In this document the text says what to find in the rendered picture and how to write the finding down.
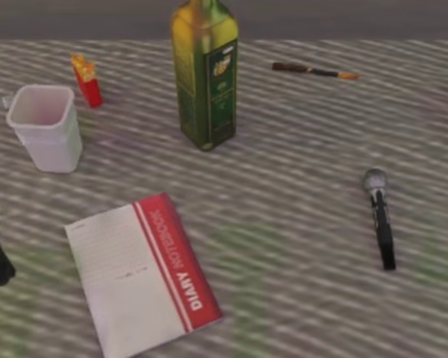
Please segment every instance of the paintbrush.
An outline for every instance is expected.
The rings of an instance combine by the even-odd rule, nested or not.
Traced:
[[[317,76],[335,77],[335,78],[341,78],[343,80],[357,80],[360,77],[359,75],[357,75],[355,73],[324,71],[323,69],[315,69],[313,67],[301,66],[301,65],[297,65],[295,63],[275,62],[272,64],[272,70],[299,72],[299,73],[311,73],[311,74],[317,75]]]

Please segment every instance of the bottle neck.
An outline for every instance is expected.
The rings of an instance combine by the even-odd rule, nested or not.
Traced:
[[[210,10],[219,0],[189,0],[191,7],[200,10]]]

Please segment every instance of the green bottle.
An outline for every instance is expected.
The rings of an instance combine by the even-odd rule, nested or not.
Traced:
[[[237,22],[219,0],[189,0],[171,32],[181,130],[210,151],[236,133]]]

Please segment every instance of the table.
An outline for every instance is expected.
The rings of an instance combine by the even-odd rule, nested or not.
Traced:
[[[106,104],[77,95],[81,163],[44,174],[1,97],[77,92],[71,51],[98,63]],[[243,41],[239,76],[238,135],[202,153],[178,129],[169,42],[0,41],[0,240],[18,271],[0,288],[0,358],[100,357],[63,226],[163,191],[226,318],[143,357],[448,358],[448,42]],[[361,190],[373,166],[394,273]]]

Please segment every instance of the red and white notebook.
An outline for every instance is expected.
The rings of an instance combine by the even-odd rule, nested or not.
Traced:
[[[222,318],[167,194],[65,227],[105,358]]]

